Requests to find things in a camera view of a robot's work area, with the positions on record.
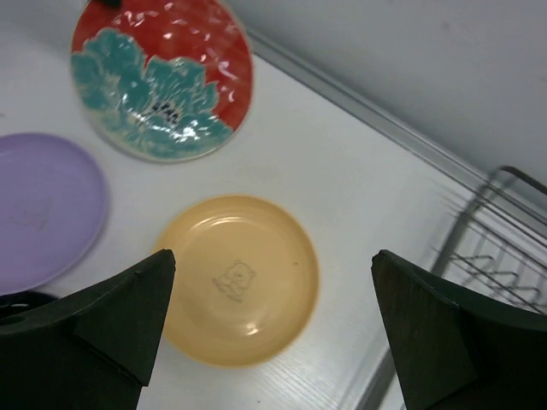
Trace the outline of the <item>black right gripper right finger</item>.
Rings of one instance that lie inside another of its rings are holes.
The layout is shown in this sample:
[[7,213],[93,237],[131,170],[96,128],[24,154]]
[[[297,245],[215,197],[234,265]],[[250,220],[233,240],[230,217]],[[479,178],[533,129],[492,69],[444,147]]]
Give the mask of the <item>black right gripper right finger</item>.
[[408,409],[544,409],[546,318],[387,250],[372,259],[379,310]]

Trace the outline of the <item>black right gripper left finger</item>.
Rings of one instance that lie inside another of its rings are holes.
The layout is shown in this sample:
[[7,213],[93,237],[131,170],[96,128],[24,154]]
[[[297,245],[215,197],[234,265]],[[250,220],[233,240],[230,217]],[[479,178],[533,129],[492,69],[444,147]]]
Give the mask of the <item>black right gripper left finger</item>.
[[111,278],[1,319],[3,409],[134,409],[174,282],[162,249]]

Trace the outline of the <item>yellow plate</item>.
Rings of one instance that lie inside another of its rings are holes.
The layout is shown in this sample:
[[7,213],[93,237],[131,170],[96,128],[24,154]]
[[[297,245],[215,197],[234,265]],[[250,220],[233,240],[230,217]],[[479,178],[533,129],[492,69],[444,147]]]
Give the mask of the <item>yellow plate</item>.
[[164,337],[192,359],[247,367],[289,346],[312,316],[320,267],[307,232],[278,205],[225,195],[177,215],[156,240],[176,261]]

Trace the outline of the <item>red teal floral plate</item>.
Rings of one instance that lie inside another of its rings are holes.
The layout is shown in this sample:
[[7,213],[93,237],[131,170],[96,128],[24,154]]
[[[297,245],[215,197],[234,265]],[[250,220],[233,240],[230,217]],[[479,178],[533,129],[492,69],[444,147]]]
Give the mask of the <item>red teal floral plate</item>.
[[70,67],[91,126],[146,161],[214,152],[251,106],[250,44],[222,1],[90,1],[74,28]]

